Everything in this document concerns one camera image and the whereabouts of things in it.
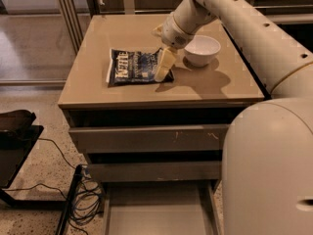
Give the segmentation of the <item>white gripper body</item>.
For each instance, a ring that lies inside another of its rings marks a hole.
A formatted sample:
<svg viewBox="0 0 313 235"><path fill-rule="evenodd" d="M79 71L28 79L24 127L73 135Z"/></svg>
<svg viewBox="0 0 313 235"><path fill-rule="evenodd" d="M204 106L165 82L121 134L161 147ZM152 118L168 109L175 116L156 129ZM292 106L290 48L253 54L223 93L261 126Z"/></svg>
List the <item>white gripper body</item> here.
<svg viewBox="0 0 313 235"><path fill-rule="evenodd" d="M166 46L183 49L194 38L194 25L187 17L172 12L153 29L153 35Z"/></svg>

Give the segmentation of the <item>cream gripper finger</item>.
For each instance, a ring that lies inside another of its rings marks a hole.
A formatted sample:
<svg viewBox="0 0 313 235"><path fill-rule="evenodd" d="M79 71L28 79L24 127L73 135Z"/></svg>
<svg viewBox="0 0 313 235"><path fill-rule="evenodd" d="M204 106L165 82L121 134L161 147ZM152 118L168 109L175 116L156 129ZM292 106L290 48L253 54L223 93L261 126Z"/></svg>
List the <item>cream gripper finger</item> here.
<svg viewBox="0 0 313 235"><path fill-rule="evenodd" d="M162 82L168 75L170 66L168 64L160 63L156 67L155 82Z"/></svg>
<svg viewBox="0 0 313 235"><path fill-rule="evenodd" d="M170 69L177 60L177 50L172 47L162 48L158 54L157 64L160 68Z"/></svg>

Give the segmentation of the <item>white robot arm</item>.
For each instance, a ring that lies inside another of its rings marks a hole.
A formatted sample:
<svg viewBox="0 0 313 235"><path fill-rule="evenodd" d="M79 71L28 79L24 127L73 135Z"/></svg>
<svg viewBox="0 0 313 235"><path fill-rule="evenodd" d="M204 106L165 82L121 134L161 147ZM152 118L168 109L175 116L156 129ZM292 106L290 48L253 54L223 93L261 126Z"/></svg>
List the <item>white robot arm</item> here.
<svg viewBox="0 0 313 235"><path fill-rule="evenodd" d="M223 148L225 235L313 235L313 53L245 0L183 0L160 26L162 81L219 19L269 99L243 110Z"/></svg>

